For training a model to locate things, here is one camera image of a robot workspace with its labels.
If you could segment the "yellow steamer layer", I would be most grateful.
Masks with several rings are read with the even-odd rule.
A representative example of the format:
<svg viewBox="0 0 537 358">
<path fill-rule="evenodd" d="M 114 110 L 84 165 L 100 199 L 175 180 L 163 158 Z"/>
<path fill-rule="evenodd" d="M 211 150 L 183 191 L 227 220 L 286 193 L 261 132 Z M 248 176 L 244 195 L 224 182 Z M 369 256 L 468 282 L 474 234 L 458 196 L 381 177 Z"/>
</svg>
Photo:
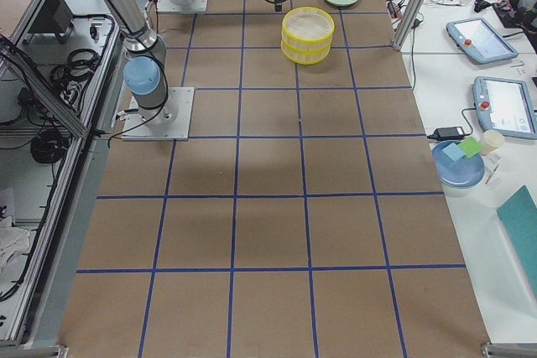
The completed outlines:
<svg viewBox="0 0 537 358">
<path fill-rule="evenodd" d="M 282 39 L 280 41 L 280 49 L 288 60 L 298 65 L 315 65 L 328 56 L 331 50 L 331 44 L 325 45 L 319 49 L 304 50 L 295 48 Z"/>
<path fill-rule="evenodd" d="M 292 9 L 282 20 L 282 32 L 285 38 L 307 44 L 331 39 L 334 30 L 335 23 L 331 15 L 315 7 Z"/>
</svg>

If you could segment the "green cube block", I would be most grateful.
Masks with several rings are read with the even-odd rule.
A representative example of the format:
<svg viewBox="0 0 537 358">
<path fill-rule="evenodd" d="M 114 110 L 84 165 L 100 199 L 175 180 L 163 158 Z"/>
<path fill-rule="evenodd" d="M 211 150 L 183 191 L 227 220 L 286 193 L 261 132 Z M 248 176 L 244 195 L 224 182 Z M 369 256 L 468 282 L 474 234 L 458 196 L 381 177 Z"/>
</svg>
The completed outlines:
<svg viewBox="0 0 537 358">
<path fill-rule="evenodd" d="M 482 145 L 474 137 L 466 137 L 457 144 L 466 158 L 471 158 L 482 151 Z"/>
</svg>

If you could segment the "black power adapter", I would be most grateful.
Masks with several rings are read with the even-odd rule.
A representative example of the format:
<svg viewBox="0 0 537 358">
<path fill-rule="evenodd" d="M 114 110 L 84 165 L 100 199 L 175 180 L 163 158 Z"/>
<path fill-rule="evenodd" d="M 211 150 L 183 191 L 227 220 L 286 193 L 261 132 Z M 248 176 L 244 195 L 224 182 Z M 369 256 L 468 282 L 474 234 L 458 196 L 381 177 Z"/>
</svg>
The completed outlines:
<svg viewBox="0 0 537 358">
<path fill-rule="evenodd" d="M 466 135 L 462 127 L 438 127 L 427 138 L 437 142 L 447 140 L 458 141 L 462 140 Z"/>
</svg>

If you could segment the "blue teach pendant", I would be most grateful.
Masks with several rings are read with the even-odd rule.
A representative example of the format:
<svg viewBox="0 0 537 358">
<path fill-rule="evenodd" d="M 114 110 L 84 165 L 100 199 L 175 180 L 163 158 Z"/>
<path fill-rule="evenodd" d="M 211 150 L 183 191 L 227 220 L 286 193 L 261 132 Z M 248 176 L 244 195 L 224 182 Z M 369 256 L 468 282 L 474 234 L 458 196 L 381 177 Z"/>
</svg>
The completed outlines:
<svg viewBox="0 0 537 358">
<path fill-rule="evenodd" d="M 496 130 L 507 137 L 536 139 L 536 115 L 524 81 L 478 76 L 472 94 L 483 131 Z"/>
<path fill-rule="evenodd" d="M 511 60 L 519 52 L 483 18 L 449 22 L 446 32 L 456 46 L 478 64 Z"/>
</svg>

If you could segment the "far blue teach pendant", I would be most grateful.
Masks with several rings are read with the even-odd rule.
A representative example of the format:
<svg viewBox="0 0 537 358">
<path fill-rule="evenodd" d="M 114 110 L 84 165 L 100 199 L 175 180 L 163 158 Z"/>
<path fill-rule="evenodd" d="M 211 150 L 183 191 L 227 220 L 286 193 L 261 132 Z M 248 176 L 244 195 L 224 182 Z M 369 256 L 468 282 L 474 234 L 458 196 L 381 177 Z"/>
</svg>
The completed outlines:
<svg viewBox="0 0 537 358">
<path fill-rule="evenodd" d="M 446 32 L 456 46 L 478 64 L 511 60 L 519 52 L 483 18 L 449 22 Z"/>
</svg>

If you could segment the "white crumpled cloth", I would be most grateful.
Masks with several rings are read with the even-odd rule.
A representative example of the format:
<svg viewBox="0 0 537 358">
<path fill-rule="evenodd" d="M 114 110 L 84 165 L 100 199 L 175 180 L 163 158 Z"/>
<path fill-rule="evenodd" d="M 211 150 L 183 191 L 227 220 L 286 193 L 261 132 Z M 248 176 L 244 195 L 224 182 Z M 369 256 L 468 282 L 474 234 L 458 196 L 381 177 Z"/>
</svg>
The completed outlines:
<svg viewBox="0 0 537 358">
<path fill-rule="evenodd" d="M 1 190 L 1 272 L 30 249 L 30 231 L 15 226 L 14 190 Z"/>
</svg>

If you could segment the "blue plate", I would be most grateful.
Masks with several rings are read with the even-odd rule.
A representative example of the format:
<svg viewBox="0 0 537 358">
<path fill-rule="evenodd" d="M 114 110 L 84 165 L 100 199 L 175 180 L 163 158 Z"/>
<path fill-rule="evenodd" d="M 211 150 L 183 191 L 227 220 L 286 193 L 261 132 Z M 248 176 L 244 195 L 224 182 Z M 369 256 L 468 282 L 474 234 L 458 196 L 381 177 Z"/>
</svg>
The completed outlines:
<svg viewBox="0 0 537 358">
<path fill-rule="evenodd" d="M 441 183 L 455 189 L 468 189 L 477 185 L 485 174 L 482 157 L 477 154 L 453 163 L 441 151 L 449 143 L 458 144 L 459 142 L 443 141 L 432 148 L 432 157 Z"/>
</svg>

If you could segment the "blue cube block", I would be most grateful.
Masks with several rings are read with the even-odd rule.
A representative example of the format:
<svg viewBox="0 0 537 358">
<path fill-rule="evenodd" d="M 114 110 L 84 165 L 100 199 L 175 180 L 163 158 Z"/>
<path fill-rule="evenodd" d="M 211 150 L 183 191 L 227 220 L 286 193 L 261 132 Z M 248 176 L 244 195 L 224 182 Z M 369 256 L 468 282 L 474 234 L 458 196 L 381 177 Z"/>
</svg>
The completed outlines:
<svg viewBox="0 0 537 358">
<path fill-rule="evenodd" d="M 465 157 L 465 153 L 457 143 L 449 143 L 441 151 L 453 163 Z"/>
</svg>

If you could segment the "near blue teach pendant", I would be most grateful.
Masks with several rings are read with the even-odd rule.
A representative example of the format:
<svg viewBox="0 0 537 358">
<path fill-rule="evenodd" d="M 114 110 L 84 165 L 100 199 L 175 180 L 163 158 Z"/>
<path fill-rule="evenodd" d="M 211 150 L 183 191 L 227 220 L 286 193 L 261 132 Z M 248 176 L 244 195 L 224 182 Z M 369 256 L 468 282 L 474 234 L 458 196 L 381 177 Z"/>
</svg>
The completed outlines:
<svg viewBox="0 0 537 358">
<path fill-rule="evenodd" d="M 496 130 L 507 137 L 536 139 L 536 115 L 524 81 L 478 76 L 472 94 L 483 131 Z"/>
</svg>

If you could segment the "beige cup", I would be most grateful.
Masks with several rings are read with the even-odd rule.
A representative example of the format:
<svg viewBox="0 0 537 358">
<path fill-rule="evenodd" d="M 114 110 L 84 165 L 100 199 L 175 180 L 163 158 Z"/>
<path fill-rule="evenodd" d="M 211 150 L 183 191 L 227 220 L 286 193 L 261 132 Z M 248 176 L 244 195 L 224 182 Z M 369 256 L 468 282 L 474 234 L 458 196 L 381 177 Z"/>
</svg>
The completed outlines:
<svg viewBox="0 0 537 358">
<path fill-rule="evenodd" d="M 485 131 L 480 139 L 482 156 L 494 152 L 496 149 L 504 145 L 505 139 L 501 132 L 489 129 Z"/>
</svg>

